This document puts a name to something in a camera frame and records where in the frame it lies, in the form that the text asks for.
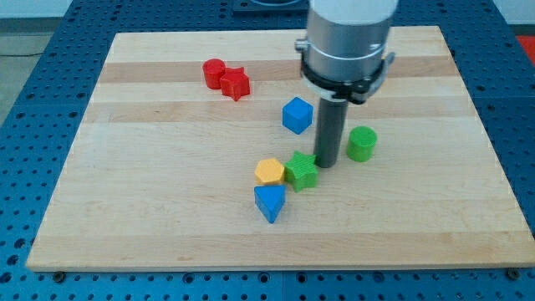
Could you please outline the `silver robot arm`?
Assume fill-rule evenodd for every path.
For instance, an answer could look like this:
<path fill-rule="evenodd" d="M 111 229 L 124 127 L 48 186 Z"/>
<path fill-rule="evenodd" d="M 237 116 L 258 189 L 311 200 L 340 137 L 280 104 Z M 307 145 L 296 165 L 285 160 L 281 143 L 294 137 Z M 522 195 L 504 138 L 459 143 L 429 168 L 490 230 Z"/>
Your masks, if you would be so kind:
<path fill-rule="evenodd" d="M 315 164 L 338 160 L 347 109 L 364 104 L 381 87 L 395 60 L 385 53 L 397 0 L 315 0 L 306 35 L 295 42 L 300 73 L 320 97 Z"/>

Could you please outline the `black clamp ring mount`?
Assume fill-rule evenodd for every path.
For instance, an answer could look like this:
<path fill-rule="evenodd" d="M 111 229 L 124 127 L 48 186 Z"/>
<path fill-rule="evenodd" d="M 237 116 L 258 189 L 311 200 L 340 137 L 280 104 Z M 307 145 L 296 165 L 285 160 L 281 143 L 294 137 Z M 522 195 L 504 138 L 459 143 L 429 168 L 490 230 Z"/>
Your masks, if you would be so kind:
<path fill-rule="evenodd" d="M 394 61 L 395 53 L 391 52 L 381 59 L 379 68 L 372 75 L 356 81 L 333 81 L 322 78 L 312 71 L 302 54 L 300 74 L 304 83 L 321 98 L 334 102 L 348 101 L 355 105 L 362 105 L 379 90 Z"/>

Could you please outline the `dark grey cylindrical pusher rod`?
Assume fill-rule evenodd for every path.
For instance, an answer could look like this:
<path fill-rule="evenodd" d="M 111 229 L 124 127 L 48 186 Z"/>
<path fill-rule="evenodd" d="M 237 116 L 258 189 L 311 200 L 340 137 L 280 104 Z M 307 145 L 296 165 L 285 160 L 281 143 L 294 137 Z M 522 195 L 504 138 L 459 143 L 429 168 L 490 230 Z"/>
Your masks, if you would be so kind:
<path fill-rule="evenodd" d="M 315 164 L 321 168 L 330 168 L 338 160 L 348 102 L 321 99 L 313 153 Z"/>

